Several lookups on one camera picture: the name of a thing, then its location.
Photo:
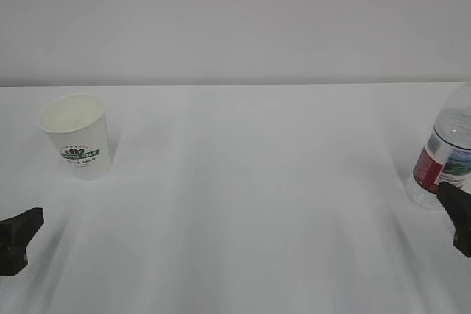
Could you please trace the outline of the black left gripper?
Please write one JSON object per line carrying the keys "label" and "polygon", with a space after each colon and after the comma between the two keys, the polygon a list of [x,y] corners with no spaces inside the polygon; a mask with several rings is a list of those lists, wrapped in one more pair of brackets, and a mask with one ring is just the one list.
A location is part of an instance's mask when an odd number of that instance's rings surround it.
{"label": "black left gripper", "polygon": [[1,221],[1,276],[15,276],[27,267],[26,248],[43,224],[43,208],[40,207]]}

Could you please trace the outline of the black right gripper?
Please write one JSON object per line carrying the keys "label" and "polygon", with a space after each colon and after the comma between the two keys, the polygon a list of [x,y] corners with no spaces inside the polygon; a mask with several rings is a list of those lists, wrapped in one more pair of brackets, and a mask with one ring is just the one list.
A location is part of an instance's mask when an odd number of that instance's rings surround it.
{"label": "black right gripper", "polygon": [[471,257],[470,194],[448,182],[440,182],[437,199],[455,227],[453,246],[465,257]]}

